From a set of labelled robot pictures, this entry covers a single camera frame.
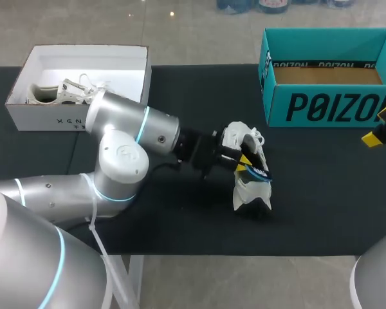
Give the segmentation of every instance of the tiled floor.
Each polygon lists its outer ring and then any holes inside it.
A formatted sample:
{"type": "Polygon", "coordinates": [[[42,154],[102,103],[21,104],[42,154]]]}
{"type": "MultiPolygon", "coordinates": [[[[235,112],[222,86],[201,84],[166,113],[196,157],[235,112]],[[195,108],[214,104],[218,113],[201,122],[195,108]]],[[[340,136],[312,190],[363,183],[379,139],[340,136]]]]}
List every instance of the tiled floor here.
{"type": "MultiPolygon", "coordinates": [[[[216,0],[0,0],[0,66],[34,44],[145,44],[153,64],[258,61],[265,27],[386,26],[386,0],[227,16],[216,0]]],[[[351,308],[354,257],[149,256],[142,308],[351,308]]]]}
{"type": "Polygon", "coordinates": [[[352,309],[355,258],[148,256],[141,309],[352,309]]]}
{"type": "Polygon", "coordinates": [[[349,9],[293,5],[285,14],[217,12],[216,0],[0,0],[0,65],[34,44],[146,44],[153,64],[258,61],[265,27],[386,26],[386,0],[349,9]]]}

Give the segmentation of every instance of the black table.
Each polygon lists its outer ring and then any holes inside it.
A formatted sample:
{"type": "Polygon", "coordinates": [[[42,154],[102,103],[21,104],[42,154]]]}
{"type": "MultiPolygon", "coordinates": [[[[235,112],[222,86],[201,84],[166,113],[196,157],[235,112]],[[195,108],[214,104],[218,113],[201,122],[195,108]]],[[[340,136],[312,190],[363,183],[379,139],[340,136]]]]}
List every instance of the black table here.
{"type": "MultiPolygon", "coordinates": [[[[16,130],[4,102],[18,71],[0,68],[0,179],[92,171],[97,145],[86,133],[16,130]]],[[[386,234],[386,146],[367,149],[365,129],[268,128],[256,65],[153,67],[149,105],[200,131],[256,126],[274,177],[273,215],[235,215],[224,170],[203,185],[189,166],[162,169],[132,207],[98,224],[109,253],[360,255],[386,234]]],[[[152,166],[171,160],[151,155],[152,166]]],[[[96,247],[86,227],[72,234],[96,247]]]]}

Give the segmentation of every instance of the white sneaker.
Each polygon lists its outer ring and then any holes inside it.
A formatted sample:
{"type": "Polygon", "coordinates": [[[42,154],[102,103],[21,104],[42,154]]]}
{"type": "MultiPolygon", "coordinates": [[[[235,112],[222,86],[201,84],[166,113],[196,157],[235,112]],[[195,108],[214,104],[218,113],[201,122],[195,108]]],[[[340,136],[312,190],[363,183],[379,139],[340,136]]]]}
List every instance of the white sneaker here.
{"type": "Polygon", "coordinates": [[[59,86],[39,87],[30,85],[27,91],[27,104],[90,104],[92,96],[88,96],[91,89],[63,80],[59,86]]]}
{"type": "Polygon", "coordinates": [[[234,210],[260,198],[271,210],[271,176],[263,153],[264,138],[243,122],[232,122],[225,129],[222,145],[243,152],[242,165],[235,171],[234,210]]]}

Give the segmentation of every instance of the robotic arm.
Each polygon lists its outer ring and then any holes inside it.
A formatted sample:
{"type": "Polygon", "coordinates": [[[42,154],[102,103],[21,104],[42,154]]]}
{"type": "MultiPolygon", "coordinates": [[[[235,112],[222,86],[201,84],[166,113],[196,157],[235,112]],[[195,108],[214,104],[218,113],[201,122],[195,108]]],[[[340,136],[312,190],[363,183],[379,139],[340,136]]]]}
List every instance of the robotic arm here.
{"type": "Polygon", "coordinates": [[[143,183],[147,149],[190,162],[203,178],[215,165],[235,171],[235,209],[257,198],[271,209],[262,137],[241,122],[204,135],[181,127],[177,117],[103,90],[89,107],[86,131],[99,141],[95,172],[0,181],[0,192],[52,223],[90,216],[93,193],[98,215],[115,216],[143,183]]]}
{"type": "Polygon", "coordinates": [[[235,171],[235,209],[256,198],[270,209],[264,140],[241,122],[204,135],[180,127],[176,117],[98,91],[86,131],[99,142],[93,173],[0,181],[0,308],[108,309],[113,293],[137,308],[94,220],[118,214],[138,194],[149,169],[145,148],[190,162],[203,178],[215,165],[235,171]],[[52,224],[84,217],[92,218],[102,256],[52,224]]]}

